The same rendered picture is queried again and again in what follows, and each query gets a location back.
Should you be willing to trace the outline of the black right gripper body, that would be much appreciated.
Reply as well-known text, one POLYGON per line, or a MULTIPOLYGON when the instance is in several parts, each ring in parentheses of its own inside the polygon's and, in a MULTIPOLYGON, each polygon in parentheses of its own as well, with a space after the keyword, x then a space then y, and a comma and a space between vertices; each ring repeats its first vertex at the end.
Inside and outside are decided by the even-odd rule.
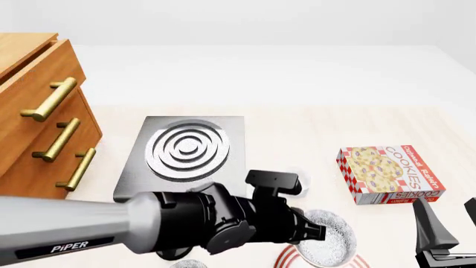
POLYGON ((419 268, 476 268, 476 254, 453 254, 447 247, 417 247, 419 268))

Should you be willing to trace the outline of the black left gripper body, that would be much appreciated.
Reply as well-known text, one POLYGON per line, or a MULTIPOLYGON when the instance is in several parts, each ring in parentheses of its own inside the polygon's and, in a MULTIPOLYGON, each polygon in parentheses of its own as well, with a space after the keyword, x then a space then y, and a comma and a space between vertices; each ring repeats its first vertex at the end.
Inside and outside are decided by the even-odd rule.
POLYGON ((291 208, 294 217, 293 233, 290 243, 300 243, 304 240, 325 240, 327 228, 313 223, 306 218, 304 212, 298 208, 291 208))

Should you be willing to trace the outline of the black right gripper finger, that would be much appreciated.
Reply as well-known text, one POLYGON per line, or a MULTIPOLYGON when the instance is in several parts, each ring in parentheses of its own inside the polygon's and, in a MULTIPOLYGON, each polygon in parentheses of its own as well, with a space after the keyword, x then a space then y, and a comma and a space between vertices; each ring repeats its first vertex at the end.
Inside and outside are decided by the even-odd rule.
POLYGON ((464 207, 471 220, 476 221, 476 198, 470 198, 464 207))
POLYGON ((439 221, 426 198, 413 202, 416 221, 416 253, 432 249, 452 249, 459 245, 455 238, 439 221))

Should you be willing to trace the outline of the patterned black white bowl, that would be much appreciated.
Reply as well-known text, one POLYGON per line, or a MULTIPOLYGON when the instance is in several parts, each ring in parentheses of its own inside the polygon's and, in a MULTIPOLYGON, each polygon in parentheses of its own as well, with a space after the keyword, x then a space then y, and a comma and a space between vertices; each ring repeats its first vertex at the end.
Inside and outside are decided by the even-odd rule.
POLYGON ((304 216, 327 230, 324 240, 304 240, 296 246, 303 259, 319 268, 336 268, 349 263, 356 254, 357 240, 346 220, 322 209, 306 211, 304 216))
POLYGON ((169 268, 208 268, 208 266, 202 263, 201 261, 187 259, 178 261, 177 263, 171 265, 169 268))

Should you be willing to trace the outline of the white plate with red rings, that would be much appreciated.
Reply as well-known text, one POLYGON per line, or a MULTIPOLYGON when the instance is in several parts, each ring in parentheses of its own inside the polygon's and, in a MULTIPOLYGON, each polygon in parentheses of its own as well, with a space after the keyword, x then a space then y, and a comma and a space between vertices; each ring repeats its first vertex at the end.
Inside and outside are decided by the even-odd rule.
MULTIPOLYGON (((273 268, 320 268, 314 267, 298 253, 292 245, 287 246, 278 255, 273 268)), ((371 265, 359 254, 357 254, 349 263, 339 267, 328 268, 372 268, 371 265)))

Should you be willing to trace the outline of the flat stove plate with rings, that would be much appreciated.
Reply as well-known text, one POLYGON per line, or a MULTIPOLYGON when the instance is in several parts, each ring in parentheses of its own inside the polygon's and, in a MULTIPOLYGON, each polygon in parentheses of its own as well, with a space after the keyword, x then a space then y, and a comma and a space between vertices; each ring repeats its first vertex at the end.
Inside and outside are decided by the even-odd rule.
POLYGON ((113 200, 145 191, 184 192, 218 182, 246 195, 242 116, 148 116, 135 140, 113 200))

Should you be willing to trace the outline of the wooden cabinet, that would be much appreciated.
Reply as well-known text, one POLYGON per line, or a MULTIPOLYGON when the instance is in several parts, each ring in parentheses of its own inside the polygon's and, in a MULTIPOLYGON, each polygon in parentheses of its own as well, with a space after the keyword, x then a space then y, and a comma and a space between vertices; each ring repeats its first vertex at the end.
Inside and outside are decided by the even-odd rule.
MULTIPOLYGON (((58 39, 55 33, 0 33, 0 85, 4 84, 16 73, 19 73, 29 62, 32 62, 40 54, 44 53, 52 42, 60 40, 63 39, 58 39)), ((51 113, 49 118, 53 118, 61 106, 67 103, 76 91, 82 92, 82 96, 88 104, 80 88, 81 85, 74 87, 65 100, 51 113)), ((100 129, 95 117, 94 121, 97 128, 100 129)))

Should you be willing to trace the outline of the red white cookies box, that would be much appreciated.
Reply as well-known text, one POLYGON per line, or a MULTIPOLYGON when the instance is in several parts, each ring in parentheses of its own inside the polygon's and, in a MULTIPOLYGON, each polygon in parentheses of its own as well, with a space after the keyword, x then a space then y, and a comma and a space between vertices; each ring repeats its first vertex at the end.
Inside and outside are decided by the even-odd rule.
POLYGON ((410 145, 342 147, 336 162, 356 205, 435 202, 446 191, 410 145))

